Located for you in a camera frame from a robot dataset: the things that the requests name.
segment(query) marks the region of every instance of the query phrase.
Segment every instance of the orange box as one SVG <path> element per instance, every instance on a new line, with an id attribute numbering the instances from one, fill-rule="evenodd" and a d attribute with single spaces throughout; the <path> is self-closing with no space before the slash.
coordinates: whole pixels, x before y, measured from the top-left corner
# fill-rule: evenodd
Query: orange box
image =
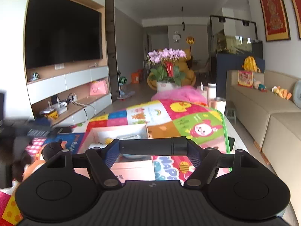
<path id="1" fill-rule="evenodd" d="M 132 73 L 132 83 L 139 83 L 139 73 L 138 72 Z"/>

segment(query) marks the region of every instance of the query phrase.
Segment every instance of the yellow stuffed bear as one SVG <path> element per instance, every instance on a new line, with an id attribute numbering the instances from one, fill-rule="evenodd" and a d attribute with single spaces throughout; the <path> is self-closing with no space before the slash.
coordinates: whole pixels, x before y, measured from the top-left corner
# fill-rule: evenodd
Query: yellow stuffed bear
<path id="1" fill-rule="evenodd" d="M 281 88 L 280 86 L 274 86 L 272 88 L 272 92 L 276 95 L 278 95 L 281 98 L 285 98 L 289 100 L 292 97 L 292 94 L 287 91 L 287 89 Z"/>

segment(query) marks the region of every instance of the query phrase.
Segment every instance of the television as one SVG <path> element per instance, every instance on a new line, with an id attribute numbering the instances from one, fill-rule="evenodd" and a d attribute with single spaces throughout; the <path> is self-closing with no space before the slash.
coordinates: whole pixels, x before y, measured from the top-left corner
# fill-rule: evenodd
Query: television
<path id="1" fill-rule="evenodd" d="M 101 58 L 101 13 L 70 0 L 29 0 L 26 69 Z"/>

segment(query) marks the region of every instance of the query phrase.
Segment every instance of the white vase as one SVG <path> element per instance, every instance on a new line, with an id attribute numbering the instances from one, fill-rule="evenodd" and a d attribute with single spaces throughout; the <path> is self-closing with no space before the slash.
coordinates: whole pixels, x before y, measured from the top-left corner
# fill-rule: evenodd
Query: white vase
<path id="1" fill-rule="evenodd" d="M 178 88 L 178 85 L 171 82 L 158 82 L 157 81 L 157 92 L 167 91 Z"/>

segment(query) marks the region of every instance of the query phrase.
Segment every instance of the beige sofa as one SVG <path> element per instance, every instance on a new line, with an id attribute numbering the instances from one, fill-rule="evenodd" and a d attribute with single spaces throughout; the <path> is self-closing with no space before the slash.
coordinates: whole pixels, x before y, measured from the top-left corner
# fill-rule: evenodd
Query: beige sofa
<path id="1" fill-rule="evenodd" d="M 273 86 L 293 92 L 299 78 L 265 71 L 255 73 L 268 91 L 238 86 L 238 71 L 227 72 L 226 99 L 236 106 L 236 116 L 254 138 L 258 150 L 290 189 L 291 203 L 301 222 L 301 109 L 292 100 L 271 92 Z"/>

